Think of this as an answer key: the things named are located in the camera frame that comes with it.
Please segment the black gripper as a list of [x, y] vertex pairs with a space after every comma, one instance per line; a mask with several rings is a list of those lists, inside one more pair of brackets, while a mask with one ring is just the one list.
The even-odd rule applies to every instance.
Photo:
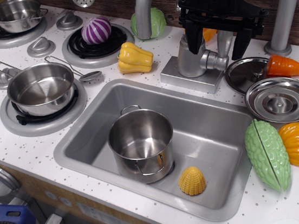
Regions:
[[182, 0], [179, 23], [185, 28], [188, 49], [198, 54], [204, 41], [203, 29], [237, 33], [232, 60], [240, 60], [252, 37], [263, 34], [268, 11], [244, 0]]

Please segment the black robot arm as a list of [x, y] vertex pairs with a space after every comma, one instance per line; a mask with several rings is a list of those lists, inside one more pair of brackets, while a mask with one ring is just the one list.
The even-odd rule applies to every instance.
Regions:
[[179, 23], [185, 29], [188, 49], [199, 52], [203, 29], [236, 33], [232, 60], [243, 57], [250, 40], [262, 35], [268, 11], [244, 0], [182, 0]]

